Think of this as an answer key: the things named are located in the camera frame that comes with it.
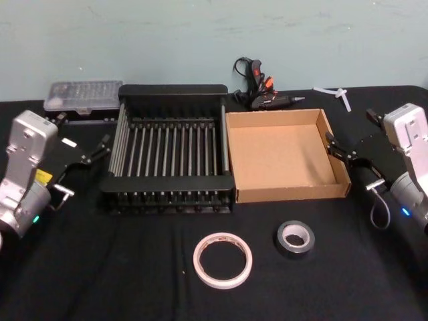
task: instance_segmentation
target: clear plastic organizer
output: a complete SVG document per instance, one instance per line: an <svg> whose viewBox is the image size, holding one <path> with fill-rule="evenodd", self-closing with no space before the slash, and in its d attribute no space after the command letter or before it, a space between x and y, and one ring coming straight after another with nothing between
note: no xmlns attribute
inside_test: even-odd
<svg viewBox="0 0 428 321"><path fill-rule="evenodd" d="M93 110L118 110L119 87L116 80L93 82L56 82L43 103L46 112L75 111L89 115Z"/></svg>

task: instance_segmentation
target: black tape roll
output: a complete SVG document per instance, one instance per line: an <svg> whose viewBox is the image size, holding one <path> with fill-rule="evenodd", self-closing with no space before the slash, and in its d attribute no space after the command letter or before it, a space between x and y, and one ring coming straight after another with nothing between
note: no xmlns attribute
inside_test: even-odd
<svg viewBox="0 0 428 321"><path fill-rule="evenodd" d="M285 256L301 257L314 247L315 235L305 223L287 221L278 228L276 245Z"/></svg>

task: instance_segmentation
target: black dish rack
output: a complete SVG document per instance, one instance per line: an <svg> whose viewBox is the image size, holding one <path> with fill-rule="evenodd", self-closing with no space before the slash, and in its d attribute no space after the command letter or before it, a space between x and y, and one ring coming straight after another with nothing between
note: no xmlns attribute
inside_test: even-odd
<svg viewBox="0 0 428 321"><path fill-rule="evenodd" d="M108 177L109 212L228 213L223 85L124 85Z"/></svg>

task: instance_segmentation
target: black tablecloth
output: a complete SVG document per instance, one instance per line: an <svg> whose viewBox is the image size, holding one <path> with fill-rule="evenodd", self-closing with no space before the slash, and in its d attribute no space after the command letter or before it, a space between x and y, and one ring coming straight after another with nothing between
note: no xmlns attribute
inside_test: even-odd
<svg viewBox="0 0 428 321"><path fill-rule="evenodd" d="M350 144L377 131L365 118L367 108L428 106L428 91L412 86L348 89L351 113L331 95L291 94L306 97L299 108L325 109L335 136ZM12 118L25 109L42 112L42 103L0 103L2 150ZM113 130L70 125L62 134L91 149ZM0 173L6 160L2 152ZM368 223L371 199L361 197L357 184L345 199L236 205L231 215L118 218L97 210L98 180L96 173L72 175L76 196L60 212L42 215L8 261L0 258L0 320L428 318L415 262L399 250L403 238ZM282 257L274 245L276 229L292 219L308 224L316 237L314 252L303 260ZM209 288L193 269L196 244L217 231L237 234L252 250L251 274L233 290ZM236 254L213 248L204 262L213 273L237 272L243 259Z"/></svg>

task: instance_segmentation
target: tape roll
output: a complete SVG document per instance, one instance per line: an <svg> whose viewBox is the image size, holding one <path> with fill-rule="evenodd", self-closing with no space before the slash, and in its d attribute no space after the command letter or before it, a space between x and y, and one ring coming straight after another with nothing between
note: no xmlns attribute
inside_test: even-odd
<svg viewBox="0 0 428 321"><path fill-rule="evenodd" d="M218 280L205 273L200 262L201 254L208 245L215 242L232 243L244 253L246 260L245 267L238 276L228 280ZM203 283L219 290L233 289L240 286L248 278L252 265L253 255L251 254L249 246L242 240L242 238L230 233L214 233L204 237L200 240L198 245L196 245L195 251L193 252L193 267L195 268L196 274Z"/></svg>
<svg viewBox="0 0 428 321"><path fill-rule="evenodd" d="M298 238L300 243L293 242L291 238ZM314 232L305 223L288 221L278 228L276 243L279 251L290 257L306 255L315 245Z"/></svg>

